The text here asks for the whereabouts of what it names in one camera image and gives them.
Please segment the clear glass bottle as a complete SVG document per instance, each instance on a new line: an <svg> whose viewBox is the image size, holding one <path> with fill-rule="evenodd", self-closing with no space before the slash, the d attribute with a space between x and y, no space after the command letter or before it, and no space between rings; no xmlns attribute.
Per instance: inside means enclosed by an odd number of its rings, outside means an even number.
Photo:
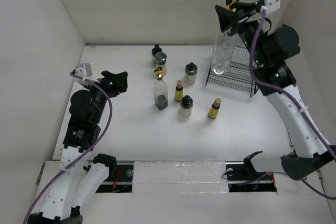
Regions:
<svg viewBox="0 0 336 224"><path fill-rule="evenodd" d="M226 0L226 9L230 10L231 4L238 0ZM231 36L230 30L217 33L213 49L213 58L211 68L213 73L220 76L229 70L229 65L232 60L234 47L238 42L237 35Z"/></svg>

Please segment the glass bottle with dark sauce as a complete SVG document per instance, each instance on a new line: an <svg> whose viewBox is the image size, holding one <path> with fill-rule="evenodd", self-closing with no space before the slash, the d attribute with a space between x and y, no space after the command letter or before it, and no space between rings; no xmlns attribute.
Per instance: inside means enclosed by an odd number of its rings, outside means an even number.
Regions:
<svg viewBox="0 0 336 224"><path fill-rule="evenodd" d="M163 80L163 72L161 67L154 70L155 82L153 84L154 90L154 104L161 111L168 106L167 84Z"/></svg>

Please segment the grey-lid white powder shaker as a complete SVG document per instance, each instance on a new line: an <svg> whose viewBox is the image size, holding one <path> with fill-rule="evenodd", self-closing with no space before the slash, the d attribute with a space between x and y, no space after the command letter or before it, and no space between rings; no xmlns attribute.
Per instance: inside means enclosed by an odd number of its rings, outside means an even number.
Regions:
<svg viewBox="0 0 336 224"><path fill-rule="evenodd" d="M158 52L156 54L156 67L161 67L162 68L162 74L165 76L167 74L167 66L166 66L166 61L167 61L167 54L164 52Z"/></svg>

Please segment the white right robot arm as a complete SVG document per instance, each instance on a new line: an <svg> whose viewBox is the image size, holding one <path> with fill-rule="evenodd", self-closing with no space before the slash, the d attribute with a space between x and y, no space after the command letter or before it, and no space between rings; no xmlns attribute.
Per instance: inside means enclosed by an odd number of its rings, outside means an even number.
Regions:
<svg viewBox="0 0 336 224"><path fill-rule="evenodd" d="M221 32L238 35L249 51L250 75L277 111L293 142L294 150L281 157L285 173L293 180L301 180L335 160L335 146L318 130L286 65L287 59L300 52L297 32L285 24L273 33L263 31L268 18L261 2L216 5L215 10Z"/></svg>

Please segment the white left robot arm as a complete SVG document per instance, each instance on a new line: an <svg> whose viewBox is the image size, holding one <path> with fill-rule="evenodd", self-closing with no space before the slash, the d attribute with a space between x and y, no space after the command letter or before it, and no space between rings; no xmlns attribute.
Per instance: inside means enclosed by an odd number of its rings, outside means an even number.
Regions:
<svg viewBox="0 0 336 224"><path fill-rule="evenodd" d="M84 89L70 98L70 120L61 151L58 173L36 196L24 223L82 223L83 210L104 180L117 175L114 156L98 154L87 166L93 148L110 126L111 99L126 92L128 73L103 71L102 78L92 79L81 68L70 75Z"/></svg>

